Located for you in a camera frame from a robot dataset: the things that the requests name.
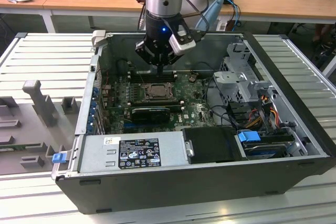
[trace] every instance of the blue tab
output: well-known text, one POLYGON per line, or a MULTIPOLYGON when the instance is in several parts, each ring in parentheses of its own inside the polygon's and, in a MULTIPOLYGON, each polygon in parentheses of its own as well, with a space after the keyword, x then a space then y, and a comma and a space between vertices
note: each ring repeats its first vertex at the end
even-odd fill
POLYGON ((55 153, 52 157, 52 163, 58 164, 58 163, 66 163, 67 154, 66 153, 55 153))
POLYGON ((252 142, 252 141, 260 141, 260 136, 256 131, 242 131, 238 134, 239 140, 241 142, 252 142))

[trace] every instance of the warning label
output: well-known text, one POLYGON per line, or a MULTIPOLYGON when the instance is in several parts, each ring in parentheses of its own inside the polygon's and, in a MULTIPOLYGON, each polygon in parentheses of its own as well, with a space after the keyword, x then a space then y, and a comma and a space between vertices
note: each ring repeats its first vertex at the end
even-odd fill
POLYGON ((161 166, 159 139, 120 141, 118 165, 120 169, 161 166))

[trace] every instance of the robotic arm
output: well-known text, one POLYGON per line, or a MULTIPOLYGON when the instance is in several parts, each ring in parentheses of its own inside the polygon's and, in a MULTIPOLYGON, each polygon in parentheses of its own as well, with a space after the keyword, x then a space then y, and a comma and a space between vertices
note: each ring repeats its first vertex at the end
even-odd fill
MULTIPOLYGON (((182 55, 193 49, 206 32, 189 29, 184 16, 180 14, 183 0, 138 0, 138 2, 146 5, 146 34, 144 39, 137 43, 135 51, 145 62, 155 66, 157 74, 161 75, 164 66, 175 63, 182 55)), ((199 11, 192 15, 201 15, 204 18, 199 11)))

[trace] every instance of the metal bracket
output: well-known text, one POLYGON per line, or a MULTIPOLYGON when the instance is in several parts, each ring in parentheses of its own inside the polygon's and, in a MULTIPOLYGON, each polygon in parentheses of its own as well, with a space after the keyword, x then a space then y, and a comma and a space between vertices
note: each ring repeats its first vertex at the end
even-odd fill
POLYGON ((95 31, 93 31, 92 38, 91 38, 92 45, 94 47, 99 47, 99 46, 103 45, 105 43, 104 42, 105 38, 106 38, 106 30, 95 30, 95 31))

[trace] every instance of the desk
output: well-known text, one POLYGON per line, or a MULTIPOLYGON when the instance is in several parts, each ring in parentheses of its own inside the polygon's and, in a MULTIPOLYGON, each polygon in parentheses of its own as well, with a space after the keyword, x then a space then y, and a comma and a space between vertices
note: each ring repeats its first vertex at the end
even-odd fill
MULTIPOLYGON (((335 0, 235 0, 240 7, 241 20, 289 23, 334 24, 335 0)), ((221 18, 227 18, 223 7, 221 18)))
MULTIPOLYGON (((235 0, 240 20, 322 23, 336 21, 336 0, 235 0)), ((0 1, 0 13, 40 14, 49 33, 55 33, 53 15, 138 17, 141 5, 135 0, 33 0, 12 4, 0 1)), ((226 22, 231 6, 223 6, 220 20, 226 22)))

